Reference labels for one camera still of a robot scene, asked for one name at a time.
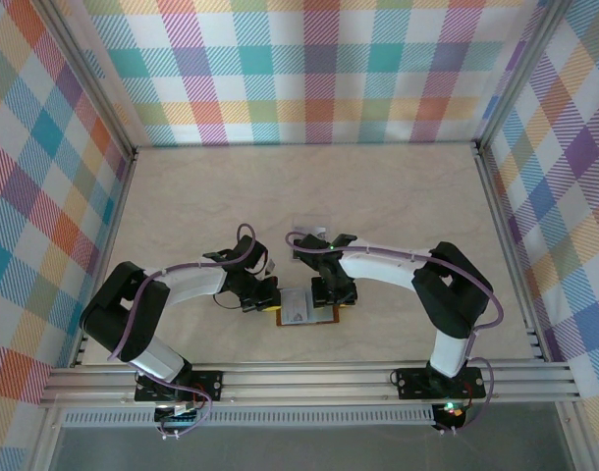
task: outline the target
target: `beige floor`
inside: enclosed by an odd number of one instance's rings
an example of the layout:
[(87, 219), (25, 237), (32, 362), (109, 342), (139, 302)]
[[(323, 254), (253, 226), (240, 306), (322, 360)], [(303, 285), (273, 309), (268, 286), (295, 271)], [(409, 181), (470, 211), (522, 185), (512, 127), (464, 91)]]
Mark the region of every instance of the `beige floor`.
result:
[[(489, 279), (505, 322), (479, 337), (474, 353), (531, 356), (524, 324), (480, 180), (466, 145), (284, 146), (144, 150), (116, 239), (123, 260), (162, 267), (232, 247), (250, 222), (270, 250), (283, 288), (313, 272), (283, 242), (294, 218), (322, 215), (334, 234), (402, 248), (456, 244)], [(357, 282), (359, 303), (341, 323), (278, 328), (272, 313), (243, 313), (201, 297), (168, 308), (156, 335), (191, 362), (421, 360), (435, 331), (415, 293)], [(233, 304), (231, 294), (220, 297)], [(490, 307), (481, 321), (496, 316)], [(107, 352), (88, 346), (83, 362)]]

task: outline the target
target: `marble-patterned surface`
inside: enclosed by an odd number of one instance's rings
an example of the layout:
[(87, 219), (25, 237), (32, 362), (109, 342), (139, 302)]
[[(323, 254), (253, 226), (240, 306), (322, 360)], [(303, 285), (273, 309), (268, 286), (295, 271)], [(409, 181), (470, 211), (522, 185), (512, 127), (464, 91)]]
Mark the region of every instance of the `marble-patterned surface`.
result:
[[(232, 247), (250, 222), (281, 286), (313, 272), (283, 241), (294, 218), (323, 215), (334, 234), (402, 248), (456, 244), (490, 280), (505, 322), (474, 353), (531, 356), (512, 283), (471, 157), (463, 144), (223, 147), (143, 150), (110, 261), (161, 267)], [(341, 323), (279, 328), (273, 313), (243, 313), (201, 297), (165, 310), (156, 335), (191, 362), (421, 360), (435, 330), (414, 292), (357, 281), (359, 303)], [(232, 294), (219, 299), (228, 304)], [(490, 307), (479, 322), (496, 316)], [(91, 342), (84, 363), (105, 362)]]

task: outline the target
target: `plaid fabric backdrop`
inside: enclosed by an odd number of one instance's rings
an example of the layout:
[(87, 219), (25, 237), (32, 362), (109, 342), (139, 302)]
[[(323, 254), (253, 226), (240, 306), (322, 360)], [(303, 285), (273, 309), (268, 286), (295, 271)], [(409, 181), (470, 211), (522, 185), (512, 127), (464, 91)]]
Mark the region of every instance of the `plaid fabric backdrop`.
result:
[(470, 140), (539, 3), (59, 1), (153, 145)]
[(576, 0), (492, 145), (540, 322), (599, 440), (599, 0)]
[(29, 0), (0, 2), (0, 471), (70, 352), (125, 165)]

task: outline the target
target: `black mounting plate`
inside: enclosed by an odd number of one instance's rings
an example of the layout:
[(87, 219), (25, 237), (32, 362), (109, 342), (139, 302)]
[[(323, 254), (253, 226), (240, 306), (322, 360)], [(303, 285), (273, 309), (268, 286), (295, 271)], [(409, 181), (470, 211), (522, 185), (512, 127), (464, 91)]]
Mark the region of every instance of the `black mounting plate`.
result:
[(392, 381), (398, 388), (399, 399), (481, 399), (485, 397), (485, 385), (480, 368), (468, 366), (450, 381), (450, 390), (438, 390), (431, 385), (426, 368), (400, 368), (392, 373)]
[[(222, 371), (196, 371), (192, 370), (189, 376), (189, 387), (203, 390), (208, 393), (212, 400), (221, 399), (221, 391), (223, 390), (223, 372)], [(164, 397), (161, 397), (154, 388), (143, 387), (136, 388), (134, 394), (135, 402), (166, 402)]]

